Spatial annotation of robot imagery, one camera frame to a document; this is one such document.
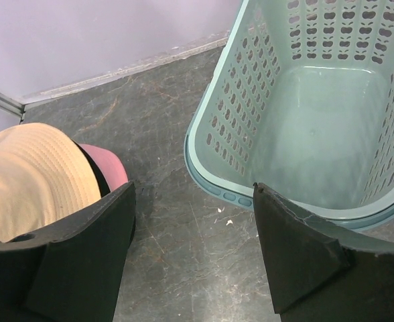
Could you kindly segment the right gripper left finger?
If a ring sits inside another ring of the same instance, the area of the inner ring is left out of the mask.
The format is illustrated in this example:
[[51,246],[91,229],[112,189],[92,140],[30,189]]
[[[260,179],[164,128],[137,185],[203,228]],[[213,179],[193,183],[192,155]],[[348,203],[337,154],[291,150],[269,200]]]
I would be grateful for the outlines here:
[[135,211],[128,182],[53,224],[0,242],[0,321],[112,321]]

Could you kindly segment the black cloth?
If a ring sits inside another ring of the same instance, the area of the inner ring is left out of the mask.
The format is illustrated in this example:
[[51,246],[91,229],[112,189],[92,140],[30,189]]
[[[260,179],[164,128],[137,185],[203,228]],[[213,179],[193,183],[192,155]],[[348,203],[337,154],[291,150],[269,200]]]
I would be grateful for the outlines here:
[[84,154],[85,158],[87,159],[88,163],[90,164],[92,171],[94,172],[94,176],[95,176],[97,184],[98,184],[101,198],[103,198],[104,196],[108,195],[111,192],[109,185],[108,185],[102,171],[97,166],[96,162],[90,157],[90,155],[84,150],[84,148],[82,146],[78,145],[78,147],[79,147],[80,151]]

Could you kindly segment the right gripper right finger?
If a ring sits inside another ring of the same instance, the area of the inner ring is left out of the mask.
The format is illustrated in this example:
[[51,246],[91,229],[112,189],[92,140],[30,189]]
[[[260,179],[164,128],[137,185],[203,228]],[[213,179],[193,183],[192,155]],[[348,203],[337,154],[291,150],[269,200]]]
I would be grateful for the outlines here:
[[255,221],[282,321],[394,321],[394,243],[343,228],[257,183]]

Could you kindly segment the beige pink hats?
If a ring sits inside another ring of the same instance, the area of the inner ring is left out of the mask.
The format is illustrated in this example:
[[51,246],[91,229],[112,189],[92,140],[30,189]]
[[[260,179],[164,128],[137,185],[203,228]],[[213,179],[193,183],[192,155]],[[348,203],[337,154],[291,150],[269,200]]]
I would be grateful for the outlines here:
[[101,199],[87,157],[44,123],[0,131],[0,242],[63,219]]

